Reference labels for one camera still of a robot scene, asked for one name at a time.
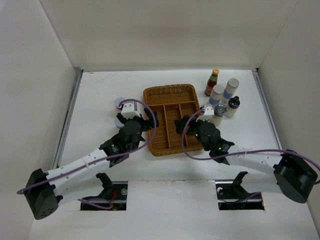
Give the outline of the clear top white grinder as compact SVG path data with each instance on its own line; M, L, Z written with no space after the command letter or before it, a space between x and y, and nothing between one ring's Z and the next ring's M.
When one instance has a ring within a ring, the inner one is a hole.
M209 119L209 122L214 124L216 127L219 126L222 122L223 116L227 112L227 107L223 104L217 104L214 107L214 114L213 116Z

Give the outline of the black top white shaker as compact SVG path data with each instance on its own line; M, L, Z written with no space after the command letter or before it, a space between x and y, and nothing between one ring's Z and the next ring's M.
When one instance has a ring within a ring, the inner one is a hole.
M240 107L240 98L238 96L234 96L229 99L226 105L226 113L224 114L227 118L233 118Z

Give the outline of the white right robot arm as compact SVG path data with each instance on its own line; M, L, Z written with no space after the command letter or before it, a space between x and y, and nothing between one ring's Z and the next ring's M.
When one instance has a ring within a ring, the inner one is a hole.
M217 185L218 196L244 202L260 192L283 194L288 199L304 204L313 187L319 184L317 172L310 166L312 161L292 150L251 150L221 137L216 126L201 116L185 115L174 121L176 133L194 136L208 152L208 160L227 166L245 167L230 183Z

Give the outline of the white lid sauce jar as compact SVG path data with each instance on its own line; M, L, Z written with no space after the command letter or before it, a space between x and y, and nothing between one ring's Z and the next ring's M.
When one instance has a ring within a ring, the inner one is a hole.
M114 100L115 108L118 110L122 109L122 102L125 100L124 97L118 97Z
M116 126L117 128L119 128L119 129L124 127L124 124L121 123L118 118L116 118L116 119L114 120L114 123L115 123L115 126Z

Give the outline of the red sauce bottle yellow cap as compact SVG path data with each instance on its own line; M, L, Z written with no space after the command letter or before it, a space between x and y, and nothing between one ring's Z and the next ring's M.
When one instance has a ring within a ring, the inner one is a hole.
M218 74L219 74L220 70L218 68L214 68L212 70L212 73L207 81L205 90L204 90L204 94L206 96L210 96L213 90L213 87L217 84L218 81Z

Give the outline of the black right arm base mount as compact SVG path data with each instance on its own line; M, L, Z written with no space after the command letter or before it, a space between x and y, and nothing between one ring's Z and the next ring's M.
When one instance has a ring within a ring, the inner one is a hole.
M265 210L262 194L249 193L241 186L247 174L247 171L242 171L234 180L215 182L217 205L220 211Z

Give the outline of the brown wicker divided basket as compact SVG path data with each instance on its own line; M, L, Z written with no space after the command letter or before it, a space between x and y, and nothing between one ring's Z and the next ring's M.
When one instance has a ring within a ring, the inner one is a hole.
M155 157L180 154L182 144L188 152L202 150L201 144L194 136L176 133L176 120L191 116L200 109L196 90L191 84L172 84L154 86L143 91L143 101L157 113L159 126L156 134L148 144L148 149Z

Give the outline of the blue label spice jar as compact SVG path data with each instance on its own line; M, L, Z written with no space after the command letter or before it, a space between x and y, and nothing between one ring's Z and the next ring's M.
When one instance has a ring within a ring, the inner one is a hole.
M236 78L230 78L228 80L221 99L223 103L227 103L229 101L239 87L239 84L239 80Z
M224 91L225 88L222 85L216 84L212 88L208 102L214 107L218 105L220 103L220 100L222 99Z

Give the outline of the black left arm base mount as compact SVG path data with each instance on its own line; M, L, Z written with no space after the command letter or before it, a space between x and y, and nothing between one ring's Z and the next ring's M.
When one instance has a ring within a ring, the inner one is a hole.
M111 181L106 173L98 173L102 191L98 195L83 199L91 204L81 202L81 211L125 211L127 209L128 182Z

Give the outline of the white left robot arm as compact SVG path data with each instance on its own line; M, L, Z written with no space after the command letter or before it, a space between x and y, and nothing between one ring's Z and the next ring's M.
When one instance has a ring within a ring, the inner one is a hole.
M93 152L65 166L48 170L36 169L31 174L24 195L33 217L42 220L53 214L61 205L79 200L87 203L90 197L108 199L113 182L107 170L122 163L132 153L142 149L140 142L148 144L143 132L159 127L158 115L149 107L144 108L147 119L135 111L122 110L117 119L123 124L117 134Z

